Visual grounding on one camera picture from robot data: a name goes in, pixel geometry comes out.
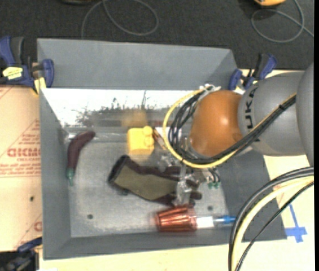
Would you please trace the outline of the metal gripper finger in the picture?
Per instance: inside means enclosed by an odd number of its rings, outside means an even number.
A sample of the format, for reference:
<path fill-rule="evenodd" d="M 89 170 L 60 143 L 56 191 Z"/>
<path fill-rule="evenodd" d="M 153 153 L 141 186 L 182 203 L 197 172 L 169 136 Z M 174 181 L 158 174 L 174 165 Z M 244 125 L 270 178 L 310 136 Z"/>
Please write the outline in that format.
<path fill-rule="evenodd" d="M 177 182 L 177 185 L 176 185 L 175 205 L 176 206 L 183 205 L 184 200 L 185 200 L 185 181 L 180 180 Z"/>
<path fill-rule="evenodd" d="M 192 180 L 185 180 L 185 203 L 194 204 L 192 193 L 195 190 L 195 182 Z"/>

